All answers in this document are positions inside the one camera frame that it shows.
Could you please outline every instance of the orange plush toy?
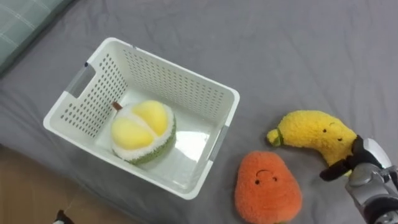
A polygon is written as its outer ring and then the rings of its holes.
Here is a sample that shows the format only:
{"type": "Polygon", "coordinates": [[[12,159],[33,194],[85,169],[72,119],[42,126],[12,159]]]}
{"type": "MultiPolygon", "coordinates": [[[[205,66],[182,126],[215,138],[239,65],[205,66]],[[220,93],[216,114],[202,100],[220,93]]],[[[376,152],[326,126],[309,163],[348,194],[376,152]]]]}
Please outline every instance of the orange plush toy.
{"type": "Polygon", "coordinates": [[[250,223],[283,223],[291,221],[300,211],[302,194],[277,154],[254,151],[239,167],[235,206],[250,223]]]}

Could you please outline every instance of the gray bedsheet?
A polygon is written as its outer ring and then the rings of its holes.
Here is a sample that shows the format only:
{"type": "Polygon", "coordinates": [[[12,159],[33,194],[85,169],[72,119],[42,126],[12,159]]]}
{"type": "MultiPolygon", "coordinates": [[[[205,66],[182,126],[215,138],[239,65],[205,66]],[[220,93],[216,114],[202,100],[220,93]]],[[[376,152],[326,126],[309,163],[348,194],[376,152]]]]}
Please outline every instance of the gray bedsheet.
{"type": "MultiPolygon", "coordinates": [[[[242,223],[236,171],[289,111],[323,110],[397,162],[398,1],[78,1],[0,82],[0,143],[149,223],[242,223]],[[117,37],[237,89],[236,116],[199,193],[182,200],[50,134],[42,120],[85,60],[117,37]]],[[[364,223],[321,157],[280,148],[303,192],[292,223],[364,223]]]]}

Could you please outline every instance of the banana plush toy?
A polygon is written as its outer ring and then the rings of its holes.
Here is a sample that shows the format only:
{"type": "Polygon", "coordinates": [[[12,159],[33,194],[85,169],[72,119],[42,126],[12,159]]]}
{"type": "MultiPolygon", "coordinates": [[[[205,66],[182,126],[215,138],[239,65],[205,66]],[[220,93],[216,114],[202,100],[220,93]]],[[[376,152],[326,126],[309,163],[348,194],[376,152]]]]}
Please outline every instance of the banana plush toy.
{"type": "Polygon", "coordinates": [[[312,110],[287,114],[278,127],[267,134],[267,139],[273,146],[285,144],[316,149],[329,166],[351,154],[355,138],[355,132],[339,119],[312,110]]]}

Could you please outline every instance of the wooden floor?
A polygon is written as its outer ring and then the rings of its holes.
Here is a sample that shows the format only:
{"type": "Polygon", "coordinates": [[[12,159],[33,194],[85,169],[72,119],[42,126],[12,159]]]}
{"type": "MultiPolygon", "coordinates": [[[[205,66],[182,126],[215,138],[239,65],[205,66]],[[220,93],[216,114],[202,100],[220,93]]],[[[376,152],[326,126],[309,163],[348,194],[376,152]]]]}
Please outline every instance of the wooden floor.
{"type": "Polygon", "coordinates": [[[137,223],[72,181],[0,148],[0,224],[51,224],[60,209],[75,224],[137,223]]]}

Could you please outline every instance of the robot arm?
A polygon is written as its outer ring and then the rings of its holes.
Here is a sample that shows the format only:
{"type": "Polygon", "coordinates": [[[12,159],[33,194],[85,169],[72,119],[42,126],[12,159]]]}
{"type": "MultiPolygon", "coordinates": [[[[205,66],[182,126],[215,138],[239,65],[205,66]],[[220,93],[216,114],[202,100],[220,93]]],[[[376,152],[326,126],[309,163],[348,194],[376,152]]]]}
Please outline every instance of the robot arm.
{"type": "Polygon", "coordinates": [[[346,190],[368,224],[398,224],[398,175],[387,154],[373,139],[354,141],[353,155],[321,172],[325,181],[352,170],[346,190]]]}

